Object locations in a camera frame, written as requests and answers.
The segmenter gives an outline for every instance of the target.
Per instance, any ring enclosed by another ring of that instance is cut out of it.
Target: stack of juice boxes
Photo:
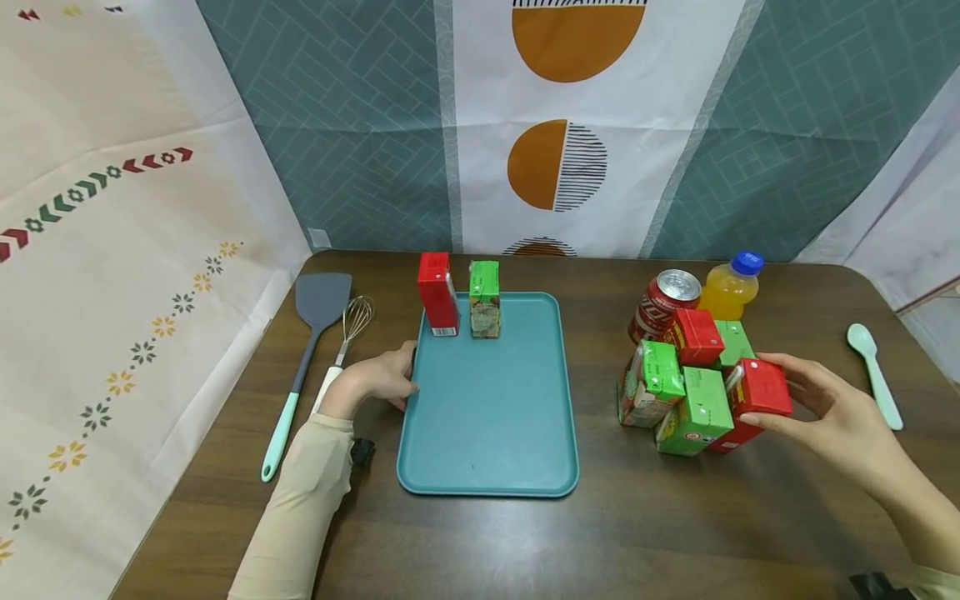
[[[790,415],[786,378],[756,358],[739,321],[680,308],[657,341],[643,340],[616,386],[620,424],[656,428],[657,450],[726,454],[763,430],[748,412]]]

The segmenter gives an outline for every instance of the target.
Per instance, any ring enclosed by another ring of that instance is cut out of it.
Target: spoon
[[[874,399],[876,400],[876,407],[880,409],[880,414],[883,415],[891,429],[900,431],[903,428],[903,418],[900,417],[900,411],[897,410],[894,397],[890,394],[890,388],[887,387],[887,381],[883,378],[883,372],[880,371],[880,364],[876,361],[876,342],[874,336],[870,335],[870,329],[859,323],[852,324],[847,329],[847,343],[859,352],[867,363],[870,387],[874,389]]]

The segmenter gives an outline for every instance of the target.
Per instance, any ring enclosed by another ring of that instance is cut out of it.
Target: whisk
[[[373,300],[369,296],[357,296],[347,303],[344,307],[344,342],[340,345],[340,351],[337,353],[337,360],[333,366],[326,370],[324,384],[320,386],[320,393],[317,394],[317,401],[313,403],[313,411],[320,410],[320,404],[326,396],[326,389],[330,387],[333,380],[344,372],[344,358],[347,356],[347,348],[350,342],[356,339],[363,328],[373,319]]]

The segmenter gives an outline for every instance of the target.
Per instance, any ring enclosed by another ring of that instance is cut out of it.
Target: beige sleeve
[[[910,591],[919,600],[960,600],[960,575],[917,564]]]
[[[233,579],[230,600],[311,597],[326,530],[350,491],[352,439],[352,421],[326,415],[312,415],[300,428]]]

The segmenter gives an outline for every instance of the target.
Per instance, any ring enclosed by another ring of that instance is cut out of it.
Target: hand
[[[820,363],[789,354],[757,356],[783,368],[792,384],[790,395],[818,420],[765,413],[747,413],[740,420],[805,445],[874,497],[889,493],[899,474],[915,469],[873,398]]]
[[[384,398],[401,411],[405,410],[407,397],[419,389],[410,380],[416,348],[417,342],[408,340],[400,349],[386,351],[347,367],[344,374],[353,371],[362,379],[367,396]]]

